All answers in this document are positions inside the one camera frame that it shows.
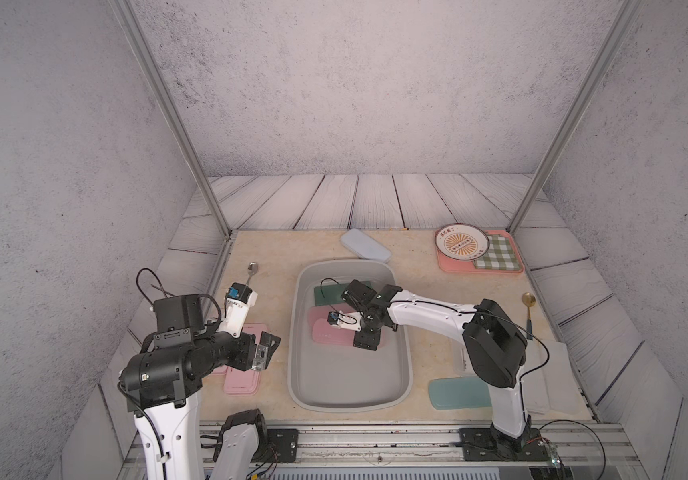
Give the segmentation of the clear translucent pencil case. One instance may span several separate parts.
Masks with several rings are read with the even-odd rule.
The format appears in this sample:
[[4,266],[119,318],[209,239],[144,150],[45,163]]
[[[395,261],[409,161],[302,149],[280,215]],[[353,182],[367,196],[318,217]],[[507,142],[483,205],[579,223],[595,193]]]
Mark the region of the clear translucent pencil case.
[[450,345],[454,372],[460,377],[476,377],[466,346],[453,340]]

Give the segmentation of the pink tray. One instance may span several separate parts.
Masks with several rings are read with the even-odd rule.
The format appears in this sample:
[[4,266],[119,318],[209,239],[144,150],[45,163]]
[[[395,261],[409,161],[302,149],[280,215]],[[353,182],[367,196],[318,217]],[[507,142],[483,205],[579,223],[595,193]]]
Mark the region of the pink tray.
[[439,250],[436,251],[437,253],[437,259],[438,259],[438,265],[441,270],[447,273],[456,273],[456,274],[502,274],[502,275],[509,275],[509,274],[519,274],[522,273],[524,270],[524,262],[522,261],[522,258],[520,256],[519,250],[514,242],[514,239],[512,236],[507,233],[504,230],[490,230],[487,231],[487,235],[489,236],[490,234],[501,234],[501,235],[506,235],[511,238],[512,243],[517,249],[517,252],[519,254],[521,263],[522,263],[522,270],[520,272],[502,272],[502,271],[492,271],[492,270],[480,270],[476,269],[474,266],[474,261],[459,261],[459,260],[454,260],[451,259],[444,254],[440,253]]

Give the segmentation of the silver spoon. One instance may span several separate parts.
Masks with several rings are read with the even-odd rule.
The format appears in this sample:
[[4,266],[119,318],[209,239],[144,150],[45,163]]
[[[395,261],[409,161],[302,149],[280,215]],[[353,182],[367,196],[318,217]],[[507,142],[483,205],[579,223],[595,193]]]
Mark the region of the silver spoon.
[[259,271],[259,264],[257,262],[250,262],[247,268],[248,272],[248,277],[246,279],[245,284],[249,285],[252,278],[258,273]]

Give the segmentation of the dark green pencil case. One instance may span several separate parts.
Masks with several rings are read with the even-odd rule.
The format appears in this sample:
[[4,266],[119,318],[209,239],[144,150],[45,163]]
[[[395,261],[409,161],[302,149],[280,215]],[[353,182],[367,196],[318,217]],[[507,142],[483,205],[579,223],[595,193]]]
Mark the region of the dark green pencil case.
[[325,281],[313,288],[314,302],[316,306],[337,305],[346,303],[349,295],[345,291],[350,290],[352,281],[348,283],[336,283]]

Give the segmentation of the teal pencil case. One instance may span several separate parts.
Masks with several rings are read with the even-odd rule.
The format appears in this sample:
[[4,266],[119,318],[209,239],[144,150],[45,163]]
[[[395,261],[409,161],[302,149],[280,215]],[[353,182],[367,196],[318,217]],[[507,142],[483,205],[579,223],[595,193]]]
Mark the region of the teal pencil case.
[[429,398],[439,411],[489,408],[489,385],[478,377],[435,379],[429,383]]

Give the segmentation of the light blue pencil case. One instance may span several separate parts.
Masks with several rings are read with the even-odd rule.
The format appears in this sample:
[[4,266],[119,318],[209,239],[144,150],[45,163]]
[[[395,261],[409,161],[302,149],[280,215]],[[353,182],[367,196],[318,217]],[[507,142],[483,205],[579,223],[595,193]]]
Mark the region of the light blue pencil case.
[[359,229],[350,229],[340,237],[341,244],[357,257],[388,263],[392,252]]

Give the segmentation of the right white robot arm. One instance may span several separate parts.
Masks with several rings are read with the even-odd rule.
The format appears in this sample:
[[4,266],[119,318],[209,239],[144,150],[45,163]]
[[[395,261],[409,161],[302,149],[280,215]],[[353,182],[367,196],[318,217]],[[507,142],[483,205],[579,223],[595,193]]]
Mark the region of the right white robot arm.
[[433,300],[396,285],[377,291],[359,280],[341,294],[352,313],[330,313],[328,323],[354,332],[353,346],[376,351],[384,329],[417,327],[459,342],[473,371],[489,387],[492,444],[499,454],[514,455],[531,440],[531,417],[525,407],[521,377],[528,346],[525,333],[498,303],[478,305]]

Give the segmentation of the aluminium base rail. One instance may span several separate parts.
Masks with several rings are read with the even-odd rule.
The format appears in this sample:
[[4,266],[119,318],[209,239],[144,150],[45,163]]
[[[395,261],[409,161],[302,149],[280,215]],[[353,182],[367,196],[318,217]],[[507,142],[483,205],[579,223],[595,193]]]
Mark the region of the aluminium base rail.
[[547,462],[465,461],[454,443],[480,422],[275,423],[299,431],[293,463],[252,464],[255,479],[645,479],[617,425],[551,421],[538,425]]

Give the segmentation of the green checkered cloth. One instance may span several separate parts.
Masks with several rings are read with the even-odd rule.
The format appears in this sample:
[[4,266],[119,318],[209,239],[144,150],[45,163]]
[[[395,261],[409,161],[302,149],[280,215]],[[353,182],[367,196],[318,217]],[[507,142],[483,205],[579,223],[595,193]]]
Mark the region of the green checkered cloth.
[[490,234],[489,248],[484,255],[474,261],[476,269],[502,272],[520,272],[522,263],[510,237]]

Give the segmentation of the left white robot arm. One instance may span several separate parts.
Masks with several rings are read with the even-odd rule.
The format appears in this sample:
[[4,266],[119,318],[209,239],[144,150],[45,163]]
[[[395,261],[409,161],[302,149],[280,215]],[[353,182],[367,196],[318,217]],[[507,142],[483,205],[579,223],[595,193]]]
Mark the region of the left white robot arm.
[[118,390],[143,441],[149,479],[243,479],[257,452],[266,447],[267,427],[258,409],[228,417],[218,436],[217,464],[207,474],[201,452],[203,380],[228,366],[239,371],[266,369],[281,338],[263,331],[259,338],[233,337],[210,325],[148,336],[139,354],[121,371]]

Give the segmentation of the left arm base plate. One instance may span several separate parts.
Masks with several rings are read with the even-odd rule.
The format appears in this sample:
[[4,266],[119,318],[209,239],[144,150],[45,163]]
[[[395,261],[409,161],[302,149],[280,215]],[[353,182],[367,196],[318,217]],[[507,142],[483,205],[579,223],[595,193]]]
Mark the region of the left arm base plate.
[[224,426],[218,435],[213,460],[218,468],[227,465],[293,463],[297,458],[297,429],[265,429],[258,424]]

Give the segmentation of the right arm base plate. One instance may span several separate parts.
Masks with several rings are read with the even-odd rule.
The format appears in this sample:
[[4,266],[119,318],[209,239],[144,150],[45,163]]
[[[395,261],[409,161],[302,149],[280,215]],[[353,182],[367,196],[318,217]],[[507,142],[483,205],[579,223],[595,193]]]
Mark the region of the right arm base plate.
[[461,428],[460,439],[454,443],[462,449],[465,461],[493,462],[547,462],[551,454],[538,429],[526,428],[520,437],[514,438],[499,432],[493,426],[487,428]]

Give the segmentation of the left aluminium frame post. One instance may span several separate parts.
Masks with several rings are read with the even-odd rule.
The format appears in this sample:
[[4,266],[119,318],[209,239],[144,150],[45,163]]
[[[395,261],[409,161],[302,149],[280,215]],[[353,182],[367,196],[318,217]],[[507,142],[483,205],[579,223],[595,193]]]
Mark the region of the left aluminium frame post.
[[171,130],[183,158],[193,175],[209,213],[214,217],[219,231],[226,237],[232,235],[225,215],[219,205],[211,183],[206,176],[203,164],[196,152],[194,144],[184,126],[181,115],[174,99],[165,83],[160,68],[156,62],[149,42],[134,11],[131,1],[113,0],[110,2],[118,21],[125,32],[126,38],[140,65],[140,68],[152,89],[157,104]]

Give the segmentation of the round patterned plate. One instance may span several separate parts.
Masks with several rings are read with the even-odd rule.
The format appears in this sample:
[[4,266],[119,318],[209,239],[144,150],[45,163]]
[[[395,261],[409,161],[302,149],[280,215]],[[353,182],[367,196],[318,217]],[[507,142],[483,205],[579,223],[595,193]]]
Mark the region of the round patterned plate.
[[463,223],[441,227],[435,235],[435,245],[440,253],[459,261],[474,261],[485,255],[490,239],[480,228]]

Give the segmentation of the pink pencil case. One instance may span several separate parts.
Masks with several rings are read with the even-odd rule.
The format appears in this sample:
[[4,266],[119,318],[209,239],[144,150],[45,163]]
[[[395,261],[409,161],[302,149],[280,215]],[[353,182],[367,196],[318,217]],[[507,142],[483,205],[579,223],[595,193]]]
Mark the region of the pink pencil case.
[[354,312],[355,309],[345,303],[312,307],[307,311],[306,314],[309,326],[313,327],[318,320],[322,320],[324,323],[326,323],[328,319],[328,314],[333,311],[339,311],[345,314],[349,314]]
[[311,323],[312,340],[317,344],[352,347],[355,331],[335,328],[324,319],[317,319]]
[[[267,331],[265,324],[247,324],[243,332],[253,334],[259,343],[261,334]],[[233,368],[226,370],[223,392],[230,396],[252,396],[259,388],[260,372],[256,370],[240,371]]]

